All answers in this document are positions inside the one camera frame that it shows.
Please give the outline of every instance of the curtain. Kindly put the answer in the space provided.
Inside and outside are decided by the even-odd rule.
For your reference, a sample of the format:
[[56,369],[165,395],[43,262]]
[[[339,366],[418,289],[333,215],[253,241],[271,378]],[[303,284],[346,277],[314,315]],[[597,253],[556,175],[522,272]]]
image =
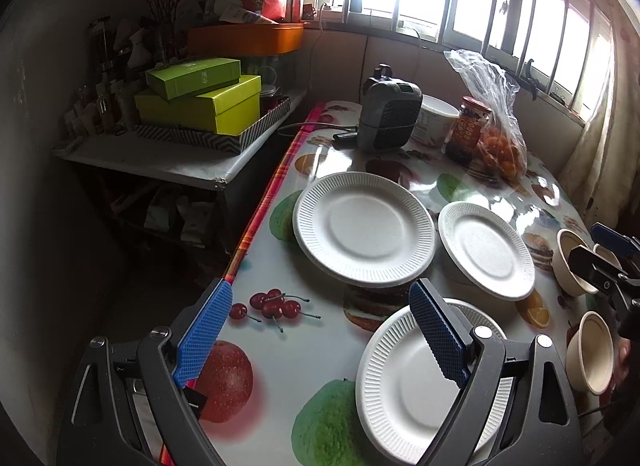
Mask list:
[[559,178],[587,227],[616,227],[640,163],[640,37],[617,1],[609,8],[609,78]]

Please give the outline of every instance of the orange plastic basket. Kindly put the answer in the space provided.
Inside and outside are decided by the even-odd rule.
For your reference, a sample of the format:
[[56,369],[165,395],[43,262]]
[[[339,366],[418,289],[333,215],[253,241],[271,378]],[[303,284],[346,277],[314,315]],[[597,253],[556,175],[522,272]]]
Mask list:
[[299,49],[303,30],[302,23],[196,27],[187,31],[187,45],[194,56],[275,56]]

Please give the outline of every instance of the white shelf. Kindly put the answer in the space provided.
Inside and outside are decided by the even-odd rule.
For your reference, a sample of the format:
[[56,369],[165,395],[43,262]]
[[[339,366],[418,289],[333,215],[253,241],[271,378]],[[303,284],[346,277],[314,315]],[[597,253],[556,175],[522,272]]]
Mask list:
[[287,92],[291,99],[289,113],[240,155],[230,156],[208,148],[144,139],[135,132],[127,132],[90,137],[62,159],[201,189],[221,190],[300,105],[305,94],[305,90]]

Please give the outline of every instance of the red jar lid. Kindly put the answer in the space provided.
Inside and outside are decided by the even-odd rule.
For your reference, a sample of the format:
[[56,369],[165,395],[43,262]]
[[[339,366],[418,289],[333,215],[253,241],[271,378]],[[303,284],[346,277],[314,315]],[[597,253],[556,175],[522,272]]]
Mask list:
[[491,113],[492,111],[488,105],[484,104],[484,102],[474,99],[473,97],[464,96],[462,98],[462,101],[463,103],[468,104],[468,106],[470,106],[479,114],[486,115],[487,113]]

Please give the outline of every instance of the plastic bag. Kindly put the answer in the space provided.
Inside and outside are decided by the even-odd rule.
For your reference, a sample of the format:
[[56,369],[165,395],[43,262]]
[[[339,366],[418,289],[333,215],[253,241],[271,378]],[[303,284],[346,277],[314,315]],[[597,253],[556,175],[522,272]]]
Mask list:
[[493,112],[481,130],[479,157],[488,168],[500,170],[503,178],[518,181],[527,170],[527,146],[513,115],[513,102],[520,86],[478,52],[458,50],[444,55],[473,97]]

